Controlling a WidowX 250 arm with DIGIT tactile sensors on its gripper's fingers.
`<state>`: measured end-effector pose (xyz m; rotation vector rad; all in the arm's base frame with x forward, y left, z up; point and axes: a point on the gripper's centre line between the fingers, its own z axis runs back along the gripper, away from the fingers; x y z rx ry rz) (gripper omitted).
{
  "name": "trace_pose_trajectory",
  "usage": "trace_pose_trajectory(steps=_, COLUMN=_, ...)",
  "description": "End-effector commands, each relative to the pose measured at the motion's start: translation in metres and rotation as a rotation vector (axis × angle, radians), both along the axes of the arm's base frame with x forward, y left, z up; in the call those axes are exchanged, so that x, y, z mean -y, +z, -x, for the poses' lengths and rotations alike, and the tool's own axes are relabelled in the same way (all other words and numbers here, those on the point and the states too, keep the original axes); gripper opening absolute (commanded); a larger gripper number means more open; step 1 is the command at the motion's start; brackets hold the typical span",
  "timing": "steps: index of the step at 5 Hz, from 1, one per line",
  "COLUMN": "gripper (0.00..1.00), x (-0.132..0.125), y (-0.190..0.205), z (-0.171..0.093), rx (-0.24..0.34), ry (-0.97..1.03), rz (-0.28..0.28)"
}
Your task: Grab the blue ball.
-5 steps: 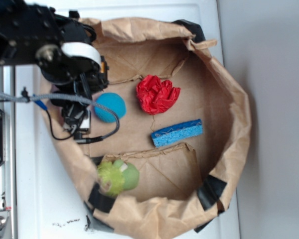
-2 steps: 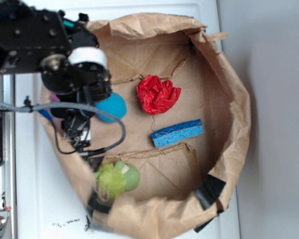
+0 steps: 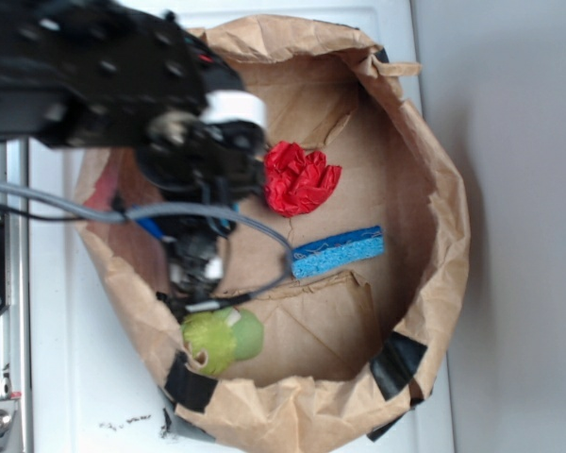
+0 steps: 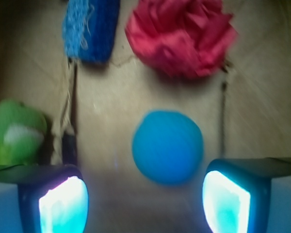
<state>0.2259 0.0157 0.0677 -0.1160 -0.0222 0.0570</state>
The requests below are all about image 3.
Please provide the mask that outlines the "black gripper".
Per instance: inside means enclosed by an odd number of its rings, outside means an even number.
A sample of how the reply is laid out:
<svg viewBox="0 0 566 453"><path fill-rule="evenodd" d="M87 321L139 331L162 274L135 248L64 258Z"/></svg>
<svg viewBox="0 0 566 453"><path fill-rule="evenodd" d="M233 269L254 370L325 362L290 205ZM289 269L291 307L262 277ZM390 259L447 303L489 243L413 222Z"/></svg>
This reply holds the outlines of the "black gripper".
<svg viewBox="0 0 566 453"><path fill-rule="evenodd" d="M265 133L254 123L207 124L173 111L154 119L147 136L149 143L136 148L137 165L169 201L232 205L264 183L258 157Z"/></svg>

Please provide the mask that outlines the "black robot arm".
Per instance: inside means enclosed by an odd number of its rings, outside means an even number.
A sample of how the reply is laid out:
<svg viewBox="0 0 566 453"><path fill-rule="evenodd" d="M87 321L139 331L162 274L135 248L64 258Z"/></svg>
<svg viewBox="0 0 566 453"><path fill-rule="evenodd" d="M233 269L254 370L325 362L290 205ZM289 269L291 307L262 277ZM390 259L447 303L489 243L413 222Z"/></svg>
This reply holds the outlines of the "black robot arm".
<svg viewBox="0 0 566 453"><path fill-rule="evenodd" d="M264 181L264 103L200 38L115 1L0 1L0 142L130 148L169 200Z"/></svg>

